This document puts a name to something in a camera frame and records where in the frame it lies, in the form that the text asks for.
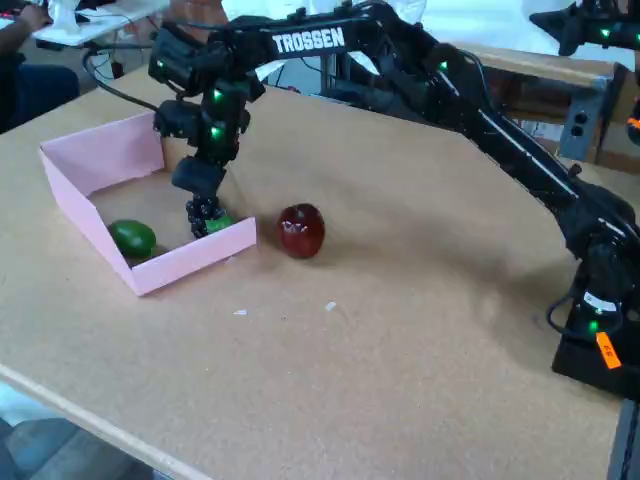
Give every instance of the metal frame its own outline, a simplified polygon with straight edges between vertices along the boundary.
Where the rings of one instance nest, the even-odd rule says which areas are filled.
[[[616,64],[613,76],[604,80],[603,85],[574,89],[571,106],[560,137],[558,156],[572,160],[585,160],[600,125],[594,158],[594,163],[598,163],[598,156],[611,123],[611,115],[628,73],[629,70],[626,67]]]

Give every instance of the black cable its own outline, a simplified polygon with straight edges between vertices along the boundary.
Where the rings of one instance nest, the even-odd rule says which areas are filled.
[[[180,27],[198,28],[200,30],[222,30],[227,28],[226,26],[207,25],[204,23],[191,23],[191,22],[184,22],[181,20],[172,20],[172,22]]]
[[[151,20],[151,17],[146,17],[146,18],[147,18],[147,21],[151,24],[151,26],[153,26],[153,28],[155,28],[156,30],[160,30],[160,27],[158,27],[158,25],[156,25],[156,22]]]
[[[120,18],[124,18],[125,20],[127,20],[127,22],[129,23],[129,25],[131,25],[131,28],[134,31],[134,35],[136,37],[136,41],[139,42],[140,38],[138,38],[138,31],[136,29],[136,24],[135,22],[130,19],[129,17],[127,17],[126,15],[123,15],[121,13],[105,13],[105,14],[99,14],[99,15],[92,15],[92,14],[86,14],[86,13],[81,13],[81,15],[84,15],[85,17],[91,19],[91,18],[102,18],[102,17],[120,17]],[[112,49],[112,55],[115,53],[115,48]],[[140,49],[140,63],[144,64],[144,53],[142,52],[142,49]]]
[[[568,302],[573,298],[574,298],[573,289],[570,289],[560,300],[552,303],[551,306],[547,309],[547,323],[556,332],[558,332],[559,334],[567,338],[593,343],[595,342],[595,336],[584,335],[581,333],[574,332],[573,330],[570,330],[566,327],[562,327],[558,325],[553,321],[553,318],[551,318],[553,315],[553,312],[558,307],[560,307],[561,305],[565,304],[566,302]],[[622,312],[620,311],[620,307],[621,307],[620,305],[616,305],[616,323],[609,330],[601,330],[601,332],[606,333],[607,335],[613,335],[614,333],[616,333],[618,330],[622,328],[624,324],[624,317],[622,315]]]
[[[304,63],[305,67],[307,67],[307,68],[309,68],[311,70],[314,70],[314,71],[316,71],[318,73],[322,73],[322,70],[320,70],[319,68],[312,67],[311,65],[309,65],[304,57],[300,57],[300,60],[302,60],[302,63]]]
[[[278,78],[276,78],[276,83],[275,83],[274,87],[277,87],[280,84],[280,77],[282,77],[282,72],[284,72],[284,67],[286,65],[287,64],[285,63],[285,64],[282,65],[282,67],[280,67],[280,72],[278,73]]]
[[[499,113],[498,109],[493,104],[493,98],[491,98],[491,93],[489,92],[489,82],[487,82],[487,78],[484,75],[484,66],[482,65],[482,62],[475,54],[468,52],[467,50],[460,50],[460,52],[476,65],[476,68],[480,73],[480,79],[482,80],[482,93],[485,97],[485,100],[491,107],[491,110],[493,110],[495,113]]]
[[[102,80],[96,78],[96,76],[94,75],[94,71],[89,68],[89,59],[94,56],[96,53],[99,53],[102,50],[109,50],[109,49],[116,49],[116,50],[133,50],[133,49],[148,49],[148,48],[152,48],[151,45],[131,45],[131,44],[120,44],[120,45],[107,45],[105,46],[105,48],[102,48],[100,50],[88,50],[82,57],[82,66],[84,67],[84,69],[87,71],[87,73],[89,75],[91,75],[91,77],[95,80],[95,82],[98,84],[98,86],[100,88],[102,88],[103,90],[111,93],[112,95],[115,95],[116,97],[119,97],[123,100],[126,100],[127,102],[131,102],[131,103],[135,103],[136,105],[139,105],[141,107],[147,108],[149,110],[154,111],[157,115],[160,115],[161,119],[163,121],[165,121],[166,123],[166,118],[164,118],[164,116],[162,115],[162,112],[160,112],[160,110],[158,109],[158,107],[156,107],[155,105],[152,105],[151,103],[147,103],[144,100],[140,100],[137,99],[135,97],[132,97],[130,95],[127,95],[124,92],[121,92],[120,90],[117,90],[109,85],[107,85],[106,83],[104,83]]]

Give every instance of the cable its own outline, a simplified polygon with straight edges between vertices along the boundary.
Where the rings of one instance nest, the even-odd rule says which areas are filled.
[[[584,335],[581,333],[577,333],[574,332],[573,330],[570,330],[566,327],[562,327],[560,325],[558,325],[557,323],[555,323],[553,321],[552,315],[553,312],[560,307],[561,305],[565,304],[567,301],[571,300],[572,298],[574,298],[573,295],[573,289],[569,289],[569,291],[558,301],[554,302],[551,304],[551,306],[547,309],[547,323],[549,324],[549,326],[551,328],[553,328],[556,332],[558,332],[559,334],[571,338],[573,340],[582,340],[585,342],[591,342],[593,343],[595,341],[595,338],[593,336],[588,336],[588,335]],[[622,328],[622,325],[624,324],[624,317],[622,316],[622,312],[620,311],[620,305],[616,305],[616,323],[611,327],[611,329],[609,330],[601,330],[603,333],[606,333],[607,335],[613,335],[614,333],[616,333],[618,330],[620,330]]]
[[[284,72],[284,67],[286,65],[287,64],[285,63],[285,64],[282,65],[282,67],[280,67],[280,72],[278,73],[278,78],[276,79],[276,83],[275,83],[274,87],[277,87],[280,84],[280,77],[282,77],[282,72]]]
[[[322,73],[322,70],[320,70],[319,68],[312,67],[311,65],[309,65],[304,57],[300,57],[300,60],[302,60],[302,63],[304,63],[305,67],[307,67],[307,68],[309,68],[309,69],[311,69],[311,70],[313,70],[315,72]]]
[[[151,20],[151,17],[146,17],[146,18],[147,18],[147,21],[151,24],[151,26],[153,26],[153,28],[155,28],[156,30],[160,30],[160,27],[158,27],[158,25],[156,25],[156,22]]]
[[[164,115],[162,115],[162,112],[160,112],[160,110],[158,109],[158,107],[156,107],[155,105],[152,105],[151,103],[147,103],[143,100],[137,99],[135,97],[132,97],[130,95],[127,95],[124,92],[121,92],[120,90],[117,90],[109,85],[107,85],[106,83],[104,83],[102,80],[96,78],[96,76],[94,75],[94,71],[89,68],[89,59],[94,56],[96,53],[102,51],[102,50],[109,50],[113,48],[114,50],[134,50],[134,49],[148,49],[148,48],[152,48],[151,45],[131,45],[131,44],[120,44],[120,45],[107,45],[106,48],[103,48],[101,50],[88,50],[82,57],[82,66],[84,67],[84,69],[87,71],[87,73],[89,75],[91,75],[91,77],[95,80],[95,82],[98,84],[98,86],[100,88],[102,88],[103,90],[111,93],[112,95],[115,95],[116,97],[119,97],[123,100],[126,100],[127,102],[131,102],[131,103],[135,103],[136,105],[139,105],[141,107],[147,108],[149,110],[154,111],[157,115],[160,116],[160,118],[166,123],[166,118],[164,118]]]
[[[123,15],[121,13],[105,13],[105,14],[99,14],[99,15],[92,15],[92,14],[86,14],[86,13],[81,13],[81,15],[84,15],[87,18],[102,18],[102,17],[119,17],[119,18],[124,18],[125,20],[127,20],[127,22],[129,23],[129,25],[131,26],[132,30],[133,30],[133,35],[136,37],[136,41],[140,42],[140,38],[138,37],[138,31],[136,29],[136,24],[133,20],[131,20],[129,17],[127,17],[126,15]],[[144,53],[142,52],[142,49],[140,49],[140,63],[144,64]]]
[[[485,97],[485,100],[491,107],[495,113],[499,113],[498,109],[493,104],[493,98],[491,98],[491,93],[489,92],[489,83],[487,82],[487,78],[484,75],[484,66],[480,59],[473,53],[468,52],[467,50],[460,50],[460,52],[467,58],[469,58],[476,65],[478,72],[480,73],[480,79],[482,80],[482,93]]]

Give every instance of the apple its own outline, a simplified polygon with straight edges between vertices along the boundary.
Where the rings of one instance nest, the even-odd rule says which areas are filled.
[[[309,203],[285,208],[278,218],[278,235],[282,248],[293,258],[311,258],[324,241],[324,220]]]

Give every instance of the table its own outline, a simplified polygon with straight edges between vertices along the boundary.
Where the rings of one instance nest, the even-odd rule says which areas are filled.
[[[169,0],[120,0],[117,3],[98,7],[96,10],[80,10],[79,13],[86,15],[91,22],[80,24],[77,33],[68,34],[61,28],[50,26],[39,30],[33,36],[37,40],[79,47],[136,20],[164,10],[168,6]],[[0,28],[10,23],[11,20],[0,19]]]
[[[468,141],[269,90],[225,181],[259,246],[138,299],[37,155],[138,112],[96,91],[0,137],[1,380],[176,478],[605,478],[620,401],[550,371],[575,262]],[[636,178],[583,175],[640,206]],[[300,201],[328,230],[309,262],[269,234]]]

